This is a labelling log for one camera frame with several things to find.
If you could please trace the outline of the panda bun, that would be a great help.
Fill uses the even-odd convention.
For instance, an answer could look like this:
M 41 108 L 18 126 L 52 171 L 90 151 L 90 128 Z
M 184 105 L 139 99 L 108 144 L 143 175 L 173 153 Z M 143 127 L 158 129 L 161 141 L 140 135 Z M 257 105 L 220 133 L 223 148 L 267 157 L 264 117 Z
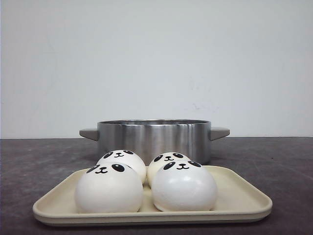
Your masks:
M 130 150 L 114 150 L 103 155 L 97 162 L 103 164 L 104 162 L 117 162 L 130 166 L 141 178 L 142 183 L 146 180 L 146 166 L 143 160 L 134 152 Z
M 155 157 L 147 168 L 147 180 L 149 187 L 151 187 L 152 180 L 160 168 L 171 162 L 185 160 L 190 160 L 190 158 L 178 152 L 166 152 Z
M 218 198 L 212 174 L 191 160 L 161 167 L 152 180 L 151 190 L 155 207 L 163 212 L 209 211 Z
M 74 199 L 79 212 L 137 212 L 143 201 L 143 184 L 126 164 L 97 164 L 78 180 Z

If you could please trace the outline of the stainless steel steamer pot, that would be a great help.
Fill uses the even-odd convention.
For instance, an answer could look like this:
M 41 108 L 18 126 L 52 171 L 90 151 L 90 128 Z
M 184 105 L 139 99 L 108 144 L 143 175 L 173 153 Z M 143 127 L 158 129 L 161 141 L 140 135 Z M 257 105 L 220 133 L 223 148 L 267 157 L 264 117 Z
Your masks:
M 228 136 L 230 130 L 212 127 L 208 120 L 132 119 L 101 121 L 79 134 L 97 142 L 98 157 L 126 149 L 148 165 L 161 153 L 178 152 L 203 164 L 210 161 L 212 141 Z

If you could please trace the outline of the cream rectangular tray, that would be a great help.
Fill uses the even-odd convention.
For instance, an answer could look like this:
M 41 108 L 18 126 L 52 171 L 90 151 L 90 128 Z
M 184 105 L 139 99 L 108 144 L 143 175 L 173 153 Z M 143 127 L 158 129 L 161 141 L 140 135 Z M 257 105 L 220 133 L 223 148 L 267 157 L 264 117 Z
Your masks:
M 78 170 L 47 194 L 33 207 L 34 217 L 49 226 L 129 226 L 167 224 L 210 224 L 254 222 L 271 213 L 272 200 L 231 169 L 206 166 L 218 186 L 218 199 L 210 211 L 160 212 L 152 202 L 151 189 L 144 184 L 143 204 L 139 212 L 79 213 L 74 190 L 86 172 Z

